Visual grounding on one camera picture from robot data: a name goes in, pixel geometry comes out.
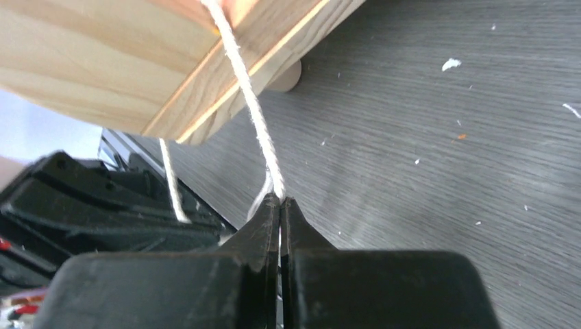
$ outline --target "clamp jaw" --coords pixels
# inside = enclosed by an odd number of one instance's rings
[[[500,328],[465,257],[338,250],[272,194],[214,252],[71,258],[35,328],[282,328],[280,302],[287,329]]]

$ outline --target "white string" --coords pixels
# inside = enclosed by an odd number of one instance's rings
[[[258,210],[258,207],[260,207],[260,204],[262,203],[262,200],[264,200],[264,197],[266,197],[267,194],[269,194],[273,190],[271,173],[269,172],[268,169],[266,173],[267,174],[266,177],[264,178],[264,184],[262,185],[260,192],[258,192],[258,195],[254,198],[252,206],[250,206],[250,209],[248,210],[248,214],[246,215],[246,221],[249,221],[250,219],[252,219],[252,217],[254,217],[254,214],[256,214],[256,211]]]
[[[236,44],[236,38],[234,37],[230,23],[228,23],[224,11],[222,11],[218,1],[201,0],[201,3],[207,7],[218,27],[218,30],[220,31],[224,50],[226,50],[226,56],[228,56],[232,63],[234,74],[236,78],[238,78],[240,89],[242,90],[242,94],[244,94],[246,104],[248,104],[250,118],[254,124],[254,128],[256,129],[256,138],[258,139],[258,144],[260,144],[262,154],[264,155],[264,159],[266,160],[267,167],[270,171],[274,193],[279,199],[283,200],[285,196],[284,179],[282,178],[280,168],[278,167],[278,159],[276,158],[274,145],[267,128],[267,122],[264,120],[262,109],[260,108],[256,94],[252,90],[252,84],[250,82],[250,76],[246,70],[246,65],[240,55],[240,47]]]
[[[171,158],[169,156],[169,147],[163,138],[160,138],[160,146],[162,149],[162,158],[173,212],[175,213],[178,221],[181,221],[182,223],[191,223],[190,219],[188,219],[184,209],[182,208],[180,192],[177,190],[177,179],[175,178],[175,172],[173,171],[173,165],[171,164]]]

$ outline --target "wood grain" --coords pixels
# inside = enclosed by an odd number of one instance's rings
[[[320,2],[285,35],[260,61],[249,69],[252,86],[258,93],[300,60],[319,40],[327,36],[364,0]],[[177,141],[198,145],[216,133],[244,106],[238,82],[235,82],[216,103],[197,117]]]
[[[260,93],[276,74],[298,60],[361,3],[297,0],[273,8],[272,3],[257,2],[235,31],[240,53],[253,75],[255,91]],[[269,27],[268,33],[264,28],[256,28],[265,26]],[[166,136],[182,143],[203,142],[243,107],[243,102],[234,96],[236,84],[220,42],[196,68],[183,92],[159,111],[141,133]],[[203,129],[192,136],[202,125]]]
[[[1,0],[0,22],[2,88],[126,132],[143,129],[219,38],[141,0]]]
[[[222,0],[257,93],[361,3]],[[77,119],[201,143],[243,107],[198,0],[0,0],[0,29],[0,87]]]

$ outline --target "red part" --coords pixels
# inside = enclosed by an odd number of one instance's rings
[[[6,251],[12,247],[12,244],[4,239],[0,239],[0,250]]]
[[[36,314],[37,311],[38,305],[24,305],[16,309],[14,312],[16,312],[16,314]]]

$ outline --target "gray desk surface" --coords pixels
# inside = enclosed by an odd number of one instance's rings
[[[563,107],[581,112],[579,1],[368,0],[303,64],[261,101],[314,226],[344,248],[463,253],[505,328],[581,328],[581,119]],[[264,179],[247,114],[172,150],[242,225]]]

